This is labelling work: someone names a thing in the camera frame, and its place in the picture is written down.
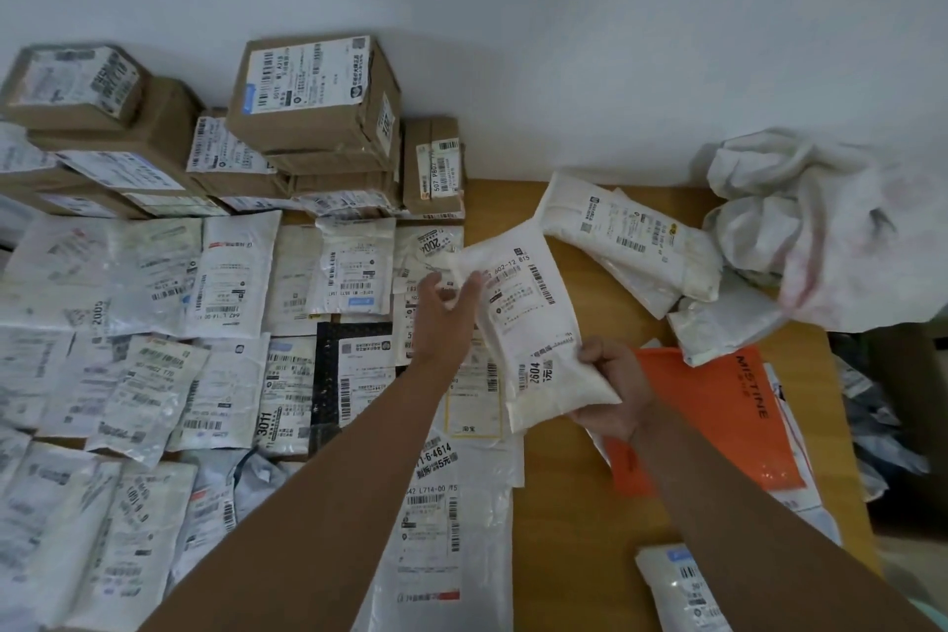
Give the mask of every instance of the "blue sticker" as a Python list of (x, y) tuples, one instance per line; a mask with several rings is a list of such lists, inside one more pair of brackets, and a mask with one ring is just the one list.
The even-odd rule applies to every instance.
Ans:
[(694, 557), (688, 551), (688, 548), (675, 548), (668, 552), (670, 562), (681, 562), (681, 560), (693, 560)]
[(257, 87), (253, 83), (247, 83), (243, 89), (243, 112), (253, 111), (253, 98), (257, 94)]

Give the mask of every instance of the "wooden table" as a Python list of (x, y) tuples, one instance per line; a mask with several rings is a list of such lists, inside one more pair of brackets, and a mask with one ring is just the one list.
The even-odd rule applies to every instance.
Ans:
[[(465, 243), (530, 218), (545, 183), (469, 181)], [(720, 201), (707, 190), (626, 187), (629, 196), (700, 226)], [(655, 320), (586, 254), (548, 239), (584, 335), (667, 345)], [(826, 335), (790, 323), (760, 343), (806, 439), (823, 503), (846, 549), (878, 571), (852, 442)], [(681, 541), (662, 504), (611, 490), (610, 472), (586, 433), (566, 419), (526, 436), (526, 487), (514, 494), (514, 615), (517, 630), (659, 630), (651, 594), (632, 561), (644, 545)]]

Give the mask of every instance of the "orange package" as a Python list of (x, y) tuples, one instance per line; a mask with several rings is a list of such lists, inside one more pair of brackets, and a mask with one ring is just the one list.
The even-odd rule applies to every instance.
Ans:
[[(655, 394), (673, 405), (760, 487), (803, 487), (757, 348), (744, 348), (700, 367), (685, 364), (677, 348), (640, 349), (635, 356)], [(632, 447), (607, 437), (606, 451), (619, 493), (633, 497), (655, 494)]]

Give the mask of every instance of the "wall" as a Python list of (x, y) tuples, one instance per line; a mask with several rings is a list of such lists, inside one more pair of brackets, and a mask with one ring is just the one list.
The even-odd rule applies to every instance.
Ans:
[(0, 67), (115, 39), (208, 103), (247, 39), (370, 30), (409, 112), (457, 113), (478, 177), (685, 183), (702, 144), (770, 124), (948, 143), (946, 0), (0, 0)]

